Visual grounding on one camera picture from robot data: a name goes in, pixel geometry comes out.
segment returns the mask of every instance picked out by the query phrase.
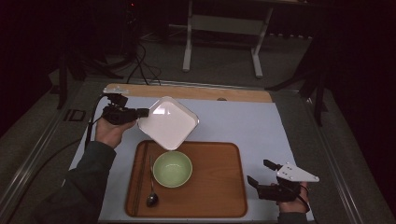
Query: human hand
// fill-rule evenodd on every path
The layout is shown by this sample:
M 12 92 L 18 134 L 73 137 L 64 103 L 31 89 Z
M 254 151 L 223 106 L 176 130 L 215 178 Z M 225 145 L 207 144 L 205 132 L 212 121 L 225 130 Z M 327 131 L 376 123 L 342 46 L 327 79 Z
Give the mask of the human hand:
M 96 124 L 95 141 L 104 143 L 112 148 L 116 148 L 121 142 L 122 134 L 132 128 L 136 124 L 136 120 L 124 123 L 122 125 L 114 125 L 104 118 L 100 118 Z
M 308 203 L 308 184 L 306 182 L 300 183 L 301 185 L 301 192 L 300 196 Z M 306 213 L 305 204 L 299 199 L 296 198 L 293 202 L 276 202 L 276 205 L 279 206 L 280 213 L 290 213 L 290 212 L 297 212 L 297 213 Z

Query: white plate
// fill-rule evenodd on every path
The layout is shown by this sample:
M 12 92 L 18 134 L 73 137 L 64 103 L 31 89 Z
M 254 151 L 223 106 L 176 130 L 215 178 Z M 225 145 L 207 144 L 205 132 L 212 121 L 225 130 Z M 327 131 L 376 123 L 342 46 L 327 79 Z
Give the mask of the white plate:
M 147 118 L 137 122 L 140 130 L 167 150 L 177 149 L 199 123 L 198 117 L 184 105 L 164 96 L 150 109 Z

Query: wooden tray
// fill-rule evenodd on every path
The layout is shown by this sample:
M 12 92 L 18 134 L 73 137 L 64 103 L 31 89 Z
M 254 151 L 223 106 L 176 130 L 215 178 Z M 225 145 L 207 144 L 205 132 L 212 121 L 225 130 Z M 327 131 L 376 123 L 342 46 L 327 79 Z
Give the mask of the wooden tray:
M 232 143 L 184 142 L 177 149 L 192 163 L 183 186 L 169 189 L 154 180 L 159 202 L 146 207 L 150 194 L 149 155 L 166 152 L 154 141 L 139 143 L 134 156 L 126 213 L 131 217 L 242 217 L 248 210 L 239 149 Z

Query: sleeve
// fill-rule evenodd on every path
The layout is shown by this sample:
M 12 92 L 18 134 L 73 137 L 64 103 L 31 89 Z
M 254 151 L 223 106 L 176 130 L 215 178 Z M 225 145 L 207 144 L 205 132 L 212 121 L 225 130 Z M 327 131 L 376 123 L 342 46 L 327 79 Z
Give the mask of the sleeve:
M 279 213 L 279 224 L 308 224 L 305 213 Z
M 90 142 L 64 185 L 35 208 L 32 223 L 97 223 L 107 178 L 116 152 L 106 144 Z

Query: spoon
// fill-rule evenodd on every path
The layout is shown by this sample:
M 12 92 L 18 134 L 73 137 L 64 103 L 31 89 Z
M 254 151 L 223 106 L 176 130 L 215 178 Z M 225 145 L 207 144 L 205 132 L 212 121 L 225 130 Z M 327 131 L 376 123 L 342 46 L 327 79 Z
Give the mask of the spoon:
M 154 192 L 154 181 L 152 180 L 153 173 L 152 173 L 152 160 L 151 156 L 149 156 L 149 169 L 150 169 L 150 178 L 151 178 L 151 193 L 146 200 L 146 205 L 148 207 L 154 206 L 158 202 L 158 195 Z

